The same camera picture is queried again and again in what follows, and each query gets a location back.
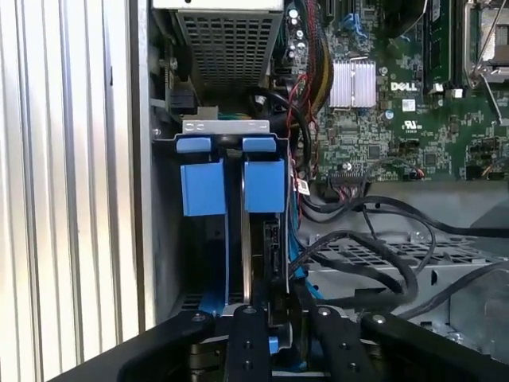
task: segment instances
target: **metal frame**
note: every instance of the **metal frame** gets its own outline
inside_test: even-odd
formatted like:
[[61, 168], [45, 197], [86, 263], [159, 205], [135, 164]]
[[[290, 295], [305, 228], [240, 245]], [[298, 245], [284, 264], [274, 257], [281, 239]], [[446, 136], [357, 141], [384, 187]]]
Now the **metal frame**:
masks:
[[138, 335], [128, 5], [2, 2], [5, 381], [48, 380]]
[[165, 10], [265, 10], [281, 12], [284, 0], [260, 0], [257, 2], [239, 2], [238, 0], [152, 0], [152, 7]]

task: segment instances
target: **red wire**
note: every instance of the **red wire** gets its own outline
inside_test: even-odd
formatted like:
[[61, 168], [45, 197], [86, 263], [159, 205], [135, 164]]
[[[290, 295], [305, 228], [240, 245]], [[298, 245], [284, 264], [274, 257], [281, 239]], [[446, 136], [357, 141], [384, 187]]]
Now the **red wire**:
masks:
[[291, 121], [292, 121], [292, 102], [293, 102], [293, 98], [295, 96], [295, 94], [297, 93], [297, 90], [299, 88], [299, 83], [302, 82], [303, 80], [307, 80], [308, 76], [306, 74], [301, 74], [298, 78], [297, 78], [297, 82], [295, 83], [295, 85], [293, 86], [291, 92], [289, 93], [288, 95], [288, 102], [289, 102], [289, 109], [288, 109], [288, 115], [286, 116], [286, 128], [288, 129], [288, 136], [290, 135], [290, 124], [291, 124]]

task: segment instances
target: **heatsink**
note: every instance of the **heatsink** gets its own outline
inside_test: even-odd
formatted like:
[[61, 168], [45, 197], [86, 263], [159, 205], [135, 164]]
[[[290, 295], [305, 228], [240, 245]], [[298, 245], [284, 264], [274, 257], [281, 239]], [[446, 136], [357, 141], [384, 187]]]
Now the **heatsink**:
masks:
[[365, 60], [334, 62], [334, 82], [328, 105], [332, 108], [369, 108], [376, 105], [376, 64]]
[[262, 82], [284, 0], [153, 0], [153, 7], [174, 12], [206, 88], [234, 92]]

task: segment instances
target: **metal mesh grille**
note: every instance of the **metal mesh grille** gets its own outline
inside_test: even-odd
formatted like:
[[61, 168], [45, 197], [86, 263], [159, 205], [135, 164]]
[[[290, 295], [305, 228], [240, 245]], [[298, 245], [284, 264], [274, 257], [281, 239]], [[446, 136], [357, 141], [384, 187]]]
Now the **metal mesh grille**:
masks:
[[233, 91], [265, 74], [281, 14], [177, 14], [205, 87]]
[[[426, 255], [429, 243], [422, 244], [387, 244], [393, 251], [400, 253], [401, 257], [411, 266], [418, 264]], [[369, 265], [378, 267], [392, 267], [387, 261], [380, 259], [373, 252], [358, 244], [329, 244], [322, 255], [330, 258], [338, 256], [345, 263], [356, 265]], [[474, 264], [486, 263], [493, 260], [490, 254], [472, 248], [469, 241], [445, 241], [437, 243], [435, 254], [430, 264]]]

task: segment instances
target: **screw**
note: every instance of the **screw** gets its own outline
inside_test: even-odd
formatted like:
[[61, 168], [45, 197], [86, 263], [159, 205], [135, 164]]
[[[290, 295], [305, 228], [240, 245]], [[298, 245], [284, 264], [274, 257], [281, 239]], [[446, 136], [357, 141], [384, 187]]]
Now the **screw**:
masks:
[[318, 310], [318, 314], [322, 315], [322, 316], [329, 316], [331, 313], [331, 311], [327, 308], [320, 308]]
[[203, 314], [196, 313], [196, 316], [192, 318], [193, 322], [202, 322], [205, 321], [205, 316]]
[[381, 316], [380, 314], [375, 314], [373, 316], [373, 321], [376, 322], [377, 324], [385, 324], [387, 322], [387, 320], [385, 319], [384, 316]]
[[348, 368], [353, 372], [359, 372], [359, 366], [355, 362], [351, 362], [348, 364]]
[[177, 62], [177, 59], [175, 57], [172, 57], [169, 59], [169, 68], [172, 69], [172, 70], [177, 70], [178, 69], [178, 62]]

